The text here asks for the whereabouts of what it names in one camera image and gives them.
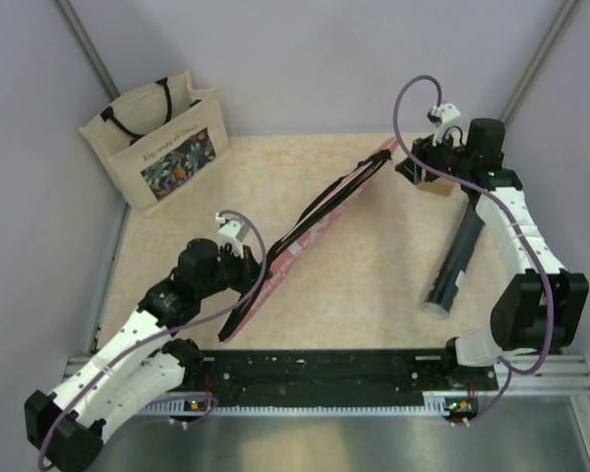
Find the pink racket cover bag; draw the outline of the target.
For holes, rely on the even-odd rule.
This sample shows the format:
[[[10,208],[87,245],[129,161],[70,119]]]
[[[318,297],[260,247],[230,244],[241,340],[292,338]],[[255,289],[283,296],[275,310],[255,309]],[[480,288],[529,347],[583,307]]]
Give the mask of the pink racket cover bag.
[[[355,168],[333,181],[301,213],[293,227],[276,240],[266,254],[273,277],[259,285],[256,301],[247,307],[231,311],[218,334],[218,340],[228,342],[245,326],[269,296],[279,287],[295,262],[327,231],[364,190],[367,183],[391,160],[398,142],[391,138],[376,152],[357,163]]]

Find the black shuttlecock tube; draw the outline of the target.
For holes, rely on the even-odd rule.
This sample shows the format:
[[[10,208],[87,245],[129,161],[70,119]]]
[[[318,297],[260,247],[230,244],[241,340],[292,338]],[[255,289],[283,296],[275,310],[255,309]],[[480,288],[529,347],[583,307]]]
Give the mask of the black shuttlecock tube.
[[[437,320],[449,316],[483,232],[485,223],[476,212],[477,201],[477,197],[468,198],[466,210],[422,304],[422,310]]]

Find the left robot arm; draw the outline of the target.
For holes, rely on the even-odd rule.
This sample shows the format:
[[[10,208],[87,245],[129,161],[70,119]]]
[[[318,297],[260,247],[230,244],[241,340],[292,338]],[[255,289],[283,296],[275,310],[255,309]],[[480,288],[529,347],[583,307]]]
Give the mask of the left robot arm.
[[[236,237],[190,241],[170,274],[153,285],[115,335],[68,379],[25,402],[29,442],[41,471],[88,469],[116,431],[174,388],[203,378],[199,348],[183,330],[215,319],[230,339],[262,291],[274,260],[262,247],[255,259]]]

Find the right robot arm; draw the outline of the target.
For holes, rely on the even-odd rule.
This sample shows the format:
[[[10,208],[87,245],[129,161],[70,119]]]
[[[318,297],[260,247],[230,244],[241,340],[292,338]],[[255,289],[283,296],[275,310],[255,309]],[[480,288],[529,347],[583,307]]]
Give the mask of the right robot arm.
[[[414,185],[432,183],[440,173],[472,183],[468,206],[429,288],[425,310],[449,315],[484,229],[495,238],[507,274],[507,286],[477,331],[451,339],[451,357],[439,365],[442,382],[453,389],[470,383],[475,367],[500,356],[537,350],[553,352],[570,345],[589,293],[582,273],[570,272],[549,249],[530,211],[523,186],[502,165],[505,127],[490,118],[474,119],[460,143],[450,135],[453,118],[431,112],[435,132],[412,145],[413,156],[395,169]]]

